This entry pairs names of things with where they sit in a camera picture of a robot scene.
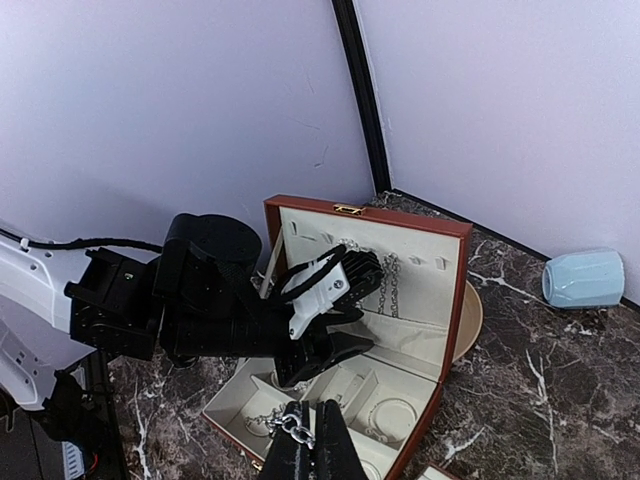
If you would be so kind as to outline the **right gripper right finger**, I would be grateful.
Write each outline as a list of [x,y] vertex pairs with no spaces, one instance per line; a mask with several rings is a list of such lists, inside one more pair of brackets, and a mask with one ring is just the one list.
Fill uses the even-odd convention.
[[365,472],[335,400],[316,405],[314,461],[319,480],[365,480]]

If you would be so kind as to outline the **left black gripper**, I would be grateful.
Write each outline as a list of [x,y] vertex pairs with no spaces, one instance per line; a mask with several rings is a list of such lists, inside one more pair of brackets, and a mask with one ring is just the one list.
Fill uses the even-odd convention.
[[234,218],[176,216],[146,263],[119,254],[118,246],[88,242],[86,271],[65,287],[75,341],[141,360],[161,348],[179,368],[201,357],[270,358],[285,388],[374,346],[342,331],[363,317],[358,308],[331,310],[291,339],[292,307],[273,301],[276,284],[261,297],[251,281],[261,239]]

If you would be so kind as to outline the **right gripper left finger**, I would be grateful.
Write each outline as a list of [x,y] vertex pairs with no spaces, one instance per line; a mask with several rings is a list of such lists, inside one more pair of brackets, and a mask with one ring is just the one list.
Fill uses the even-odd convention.
[[272,439],[260,471],[262,480],[312,478],[315,437],[307,401],[291,401],[282,411],[274,410],[266,420]]

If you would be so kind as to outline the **large red jewelry box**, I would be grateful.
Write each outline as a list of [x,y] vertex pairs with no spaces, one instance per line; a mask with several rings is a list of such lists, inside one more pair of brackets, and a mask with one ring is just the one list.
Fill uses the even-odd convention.
[[301,387],[279,387],[269,359],[249,359],[203,417],[256,463],[271,446],[267,417],[293,400],[336,401],[371,479],[397,479],[439,406],[454,357],[472,227],[454,220],[278,195],[265,203],[277,272],[336,244],[374,253],[385,279],[342,332],[372,348]]

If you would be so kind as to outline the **small red jewelry tray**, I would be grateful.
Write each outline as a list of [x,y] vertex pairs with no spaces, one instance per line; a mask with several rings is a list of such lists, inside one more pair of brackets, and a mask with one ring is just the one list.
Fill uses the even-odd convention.
[[434,463],[429,463],[416,480],[460,480],[460,478]]

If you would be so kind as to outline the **white bangle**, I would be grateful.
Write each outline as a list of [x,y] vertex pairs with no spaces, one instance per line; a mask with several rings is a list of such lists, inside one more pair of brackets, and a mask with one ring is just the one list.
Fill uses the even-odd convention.
[[369,428],[384,443],[402,442],[411,432],[417,413],[414,407],[401,398],[380,401],[371,411]]

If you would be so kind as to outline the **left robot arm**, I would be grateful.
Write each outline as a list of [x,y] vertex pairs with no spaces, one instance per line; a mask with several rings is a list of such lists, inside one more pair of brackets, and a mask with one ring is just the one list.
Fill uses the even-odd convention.
[[343,244],[287,270],[268,294],[251,275],[262,250],[246,224],[177,215],[152,258],[128,239],[40,243],[1,235],[1,384],[23,409],[68,408],[78,390],[62,372],[86,350],[177,365],[201,357],[270,358],[291,387],[368,351],[345,334],[377,290],[377,256]]

